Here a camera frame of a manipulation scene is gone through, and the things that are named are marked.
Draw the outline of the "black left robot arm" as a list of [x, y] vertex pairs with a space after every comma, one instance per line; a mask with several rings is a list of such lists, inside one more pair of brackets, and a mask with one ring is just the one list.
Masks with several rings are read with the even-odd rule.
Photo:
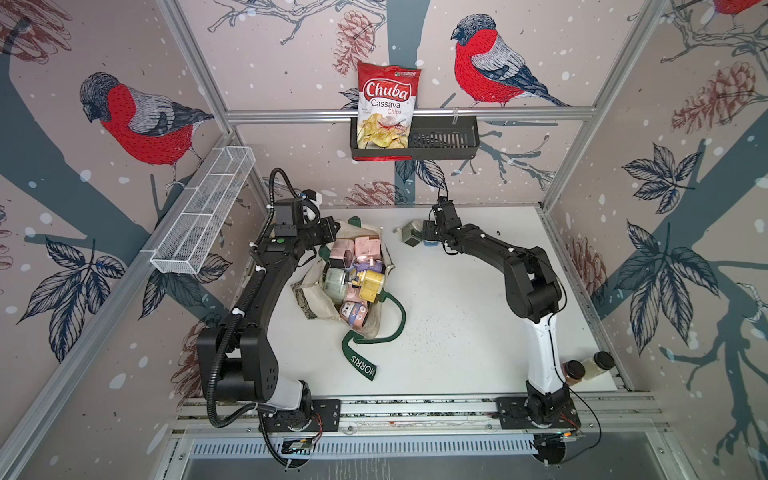
[[208, 421], [225, 428], [245, 414], [286, 412], [300, 427], [313, 419], [307, 382], [280, 372], [268, 339], [272, 315], [301, 259], [336, 239], [340, 224], [323, 217], [314, 194], [298, 193], [286, 172], [268, 177], [269, 213], [250, 256], [254, 272], [230, 312], [196, 342]]

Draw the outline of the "canvas tote bag green handles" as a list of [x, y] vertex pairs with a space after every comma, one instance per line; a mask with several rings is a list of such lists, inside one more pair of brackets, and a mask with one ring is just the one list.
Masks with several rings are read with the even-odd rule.
[[347, 269], [348, 291], [341, 303], [334, 303], [323, 291], [325, 271], [331, 268], [329, 265], [330, 249], [333, 245], [328, 243], [320, 247], [320, 257], [311, 263], [311, 266], [301, 280], [291, 285], [291, 291], [304, 316], [309, 320], [325, 320], [342, 323], [347, 328], [347, 333], [341, 342], [342, 353], [351, 367], [364, 378], [373, 381], [377, 375], [377, 365], [358, 353], [357, 345], [380, 345], [397, 340], [403, 333], [407, 312], [402, 303], [386, 290], [387, 281], [394, 263], [387, 246], [383, 240], [383, 229], [363, 222], [359, 217], [353, 216], [340, 223], [341, 229], [337, 233], [337, 239], [354, 239], [359, 236], [378, 237], [381, 240], [381, 258], [384, 263], [385, 283], [382, 292], [375, 302], [368, 303], [368, 316], [365, 325], [359, 329], [352, 329], [340, 317], [340, 307], [346, 301], [364, 301], [359, 297], [359, 288], [355, 284], [356, 274], [354, 263], [359, 261], [354, 258], [353, 265]]

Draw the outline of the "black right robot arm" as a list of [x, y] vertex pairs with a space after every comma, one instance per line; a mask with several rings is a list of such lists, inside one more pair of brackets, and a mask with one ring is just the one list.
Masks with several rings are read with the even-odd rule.
[[578, 428], [555, 335], [556, 315], [567, 301], [546, 251], [509, 244], [474, 224], [464, 224], [446, 196], [437, 198], [430, 213], [432, 218], [423, 222], [426, 240], [439, 242], [449, 255], [477, 258], [503, 275], [507, 305], [525, 321], [529, 355], [526, 409], [530, 421], [543, 428], [564, 420]]

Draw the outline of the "yellow sharpener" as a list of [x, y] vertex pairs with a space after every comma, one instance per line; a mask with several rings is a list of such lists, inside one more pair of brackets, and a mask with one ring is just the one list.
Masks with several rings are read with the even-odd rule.
[[382, 292], [385, 275], [373, 270], [363, 270], [356, 274], [355, 284], [359, 288], [359, 297], [366, 302], [375, 302]]

